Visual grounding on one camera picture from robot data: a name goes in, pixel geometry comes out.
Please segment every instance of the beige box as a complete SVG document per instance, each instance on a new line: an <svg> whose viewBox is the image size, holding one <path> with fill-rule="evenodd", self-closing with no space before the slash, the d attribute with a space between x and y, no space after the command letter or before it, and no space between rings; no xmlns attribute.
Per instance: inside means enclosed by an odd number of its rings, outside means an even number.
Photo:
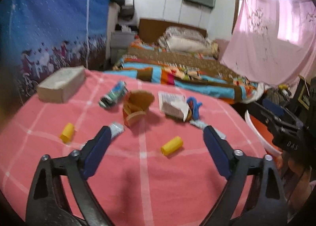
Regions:
<svg viewBox="0 0 316 226"><path fill-rule="evenodd" d="M38 85L39 99L65 103L78 91L85 79L84 66L61 68Z"/></svg>

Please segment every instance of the colorful quilt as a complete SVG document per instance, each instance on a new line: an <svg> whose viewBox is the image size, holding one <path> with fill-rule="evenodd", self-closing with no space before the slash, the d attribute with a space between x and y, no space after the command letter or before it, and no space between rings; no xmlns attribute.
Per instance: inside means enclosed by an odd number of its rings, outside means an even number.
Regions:
<svg viewBox="0 0 316 226"><path fill-rule="evenodd" d="M197 67L170 64L125 55L113 68L120 74L142 81L174 85L222 99L230 104L251 98L257 91L257 83L244 77L227 77Z"/></svg>

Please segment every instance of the gray storage box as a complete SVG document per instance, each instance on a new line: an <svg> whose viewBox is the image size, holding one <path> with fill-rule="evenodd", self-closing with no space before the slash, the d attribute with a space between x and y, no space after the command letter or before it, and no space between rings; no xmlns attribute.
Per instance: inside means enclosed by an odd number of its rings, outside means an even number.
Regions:
<svg viewBox="0 0 316 226"><path fill-rule="evenodd" d="M111 48L127 48L134 41L137 32L121 32L115 31L112 33L110 47Z"/></svg>
<svg viewBox="0 0 316 226"><path fill-rule="evenodd" d="M127 53L127 48L135 40L136 31L121 32L115 31L112 33L111 47L111 64L115 64L123 55Z"/></svg>

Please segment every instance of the yellow plastic cylinder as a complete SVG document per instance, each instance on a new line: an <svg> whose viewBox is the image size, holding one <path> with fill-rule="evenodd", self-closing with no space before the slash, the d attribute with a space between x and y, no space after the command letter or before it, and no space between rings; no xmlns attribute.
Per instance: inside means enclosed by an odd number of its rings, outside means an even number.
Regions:
<svg viewBox="0 0 316 226"><path fill-rule="evenodd" d="M63 132L60 135L61 140L64 143L68 143L71 141L72 139L72 135L74 134L75 131L75 126L72 123L67 123L67 125L65 126Z"/></svg>
<svg viewBox="0 0 316 226"><path fill-rule="evenodd" d="M167 156L177 151L179 148L182 147L182 145L183 145L183 140L179 136L176 136L171 141L169 141L168 143L166 143L165 145L161 147L161 152L165 156Z"/></svg>

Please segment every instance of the bed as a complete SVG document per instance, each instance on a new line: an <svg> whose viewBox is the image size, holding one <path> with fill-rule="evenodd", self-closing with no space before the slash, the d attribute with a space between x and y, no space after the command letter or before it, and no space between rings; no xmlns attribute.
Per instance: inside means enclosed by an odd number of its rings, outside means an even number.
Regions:
<svg viewBox="0 0 316 226"><path fill-rule="evenodd" d="M131 43L127 54L113 70L140 80L199 92L230 104L248 103L263 94L261 85L236 74L214 57L201 53L170 52L157 45L158 38L170 26L195 30L203 38L207 35L205 29L189 25L140 19L139 38Z"/></svg>
<svg viewBox="0 0 316 226"><path fill-rule="evenodd" d="M19 110L0 134L0 189L17 214L25 219L33 174L44 154L68 155L92 139L103 125L123 124L122 104L111 110L98 105L101 96L122 80L129 90L155 96L146 117L113 140L95 176L88 183L98 202L117 226L197 226L215 204L226 180L221 177L203 142L203 132L167 119L159 111L158 92L194 95L203 102L201 120L226 135L234 149L263 157L259 139L227 103L170 85L152 84L116 72L86 71L86 81L65 104L44 103L37 94ZM66 145L59 135L67 123L76 133ZM175 136L184 149L165 157L160 147ZM62 178L72 213L82 217L66 178ZM251 184L248 178L234 213L238 216Z"/></svg>

